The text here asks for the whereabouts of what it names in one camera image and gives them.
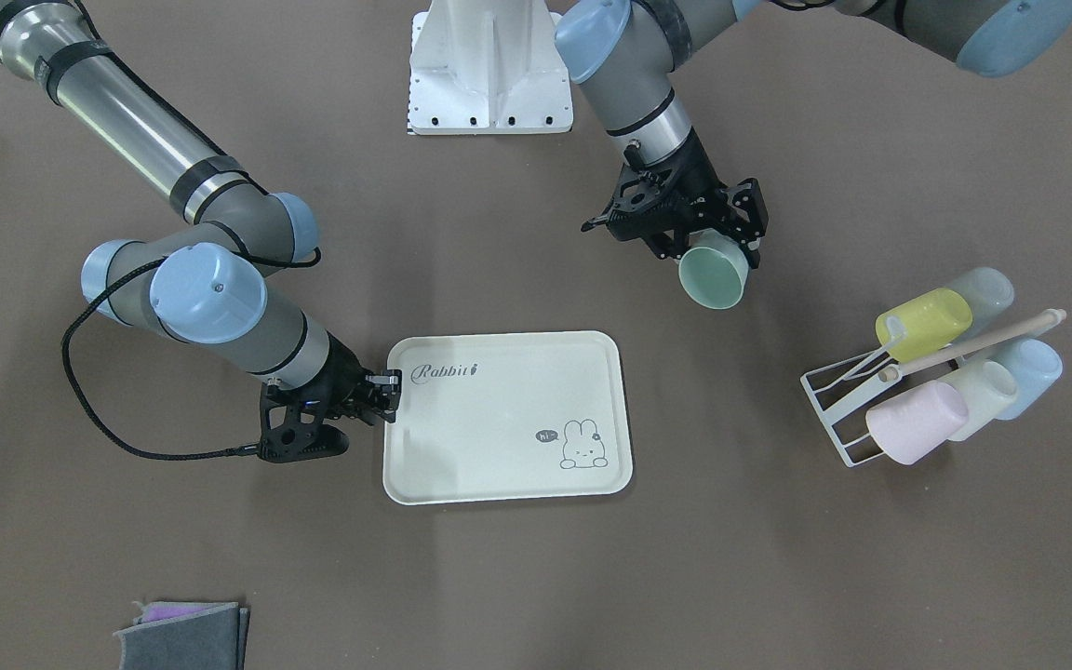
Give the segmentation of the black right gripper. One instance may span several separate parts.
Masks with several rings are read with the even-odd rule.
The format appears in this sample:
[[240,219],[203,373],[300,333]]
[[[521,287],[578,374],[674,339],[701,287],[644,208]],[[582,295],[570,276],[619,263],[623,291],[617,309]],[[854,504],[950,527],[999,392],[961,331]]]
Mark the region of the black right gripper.
[[393,423],[398,398],[373,398],[373,390],[400,390],[399,369],[373,372],[339,340],[328,340],[328,356],[318,376],[309,385],[309,416],[353,417],[364,425]]

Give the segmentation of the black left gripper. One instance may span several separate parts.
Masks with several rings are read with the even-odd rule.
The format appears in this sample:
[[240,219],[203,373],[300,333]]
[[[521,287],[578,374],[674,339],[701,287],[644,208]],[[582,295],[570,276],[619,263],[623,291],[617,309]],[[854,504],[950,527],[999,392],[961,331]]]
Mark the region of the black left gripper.
[[693,130],[659,164],[642,169],[622,164],[607,207],[585,221],[582,230],[605,226],[617,241],[643,240],[659,260],[681,260],[697,232],[714,229],[735,240],[757,270],[769,224],[760,182],[747,178],[728,188],[727,195],[724,188]]

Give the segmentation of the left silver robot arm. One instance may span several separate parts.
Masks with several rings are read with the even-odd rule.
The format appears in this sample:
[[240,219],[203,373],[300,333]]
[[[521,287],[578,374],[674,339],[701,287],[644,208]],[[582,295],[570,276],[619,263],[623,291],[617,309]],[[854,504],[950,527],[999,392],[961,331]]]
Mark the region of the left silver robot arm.
[[[706,230],[736,245],[751,268],[769,212],[749,178],[728,187],[712,167],[676,91],[672,72],[729,27],[753,1],[580,1],[555,27],[555,47],[623,157],[600,215],[616,240],[638,240],[659,259],[685,258]],[[962,71],[1015,73],[1049,49],[1072,24],[1072,1],[837,1]]]

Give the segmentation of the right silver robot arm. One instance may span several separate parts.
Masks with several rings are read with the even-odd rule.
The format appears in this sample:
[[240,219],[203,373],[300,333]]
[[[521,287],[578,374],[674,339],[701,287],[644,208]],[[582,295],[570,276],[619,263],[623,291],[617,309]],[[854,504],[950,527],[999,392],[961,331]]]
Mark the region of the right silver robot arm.
[[76,1],[0,1],[0,64],[123,157],[184,228],[98,245],[81,267],[96,313],[199,346],[323,419],[394,419],[398,370],[375,373],[268,276],[309,260],[315,215],[272,194],[175,110],[96,34]]

